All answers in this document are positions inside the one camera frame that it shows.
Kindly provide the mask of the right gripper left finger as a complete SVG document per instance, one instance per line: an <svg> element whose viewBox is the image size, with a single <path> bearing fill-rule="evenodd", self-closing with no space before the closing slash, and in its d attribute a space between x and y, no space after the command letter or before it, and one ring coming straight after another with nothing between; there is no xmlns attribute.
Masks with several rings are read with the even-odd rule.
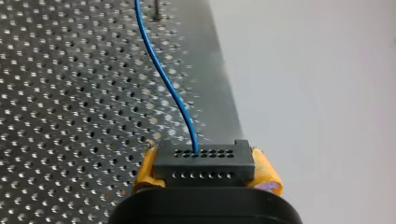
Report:
<svg viewBox="0 0 396 224"><path fill-rule="evenodd" d="M148 140L148 147L144 151L144 157L140 170L134 179L132 194L146 188L165 188L165 181L153 177L153 163L155 161L158 146Z"/></svg>

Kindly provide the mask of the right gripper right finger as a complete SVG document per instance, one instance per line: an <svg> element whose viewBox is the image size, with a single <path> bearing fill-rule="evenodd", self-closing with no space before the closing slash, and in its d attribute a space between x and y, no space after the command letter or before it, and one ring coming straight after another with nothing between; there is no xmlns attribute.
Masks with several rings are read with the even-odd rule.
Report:
<svg viewBox="0 0 396 224"><path fill-rule="evenodd" d="M253 147L251 151L255 163L255 172L253 179L249 180L246 186L248 188L264 190L281 196L284 192L283 180L268 161L262 150Z"/></svg>

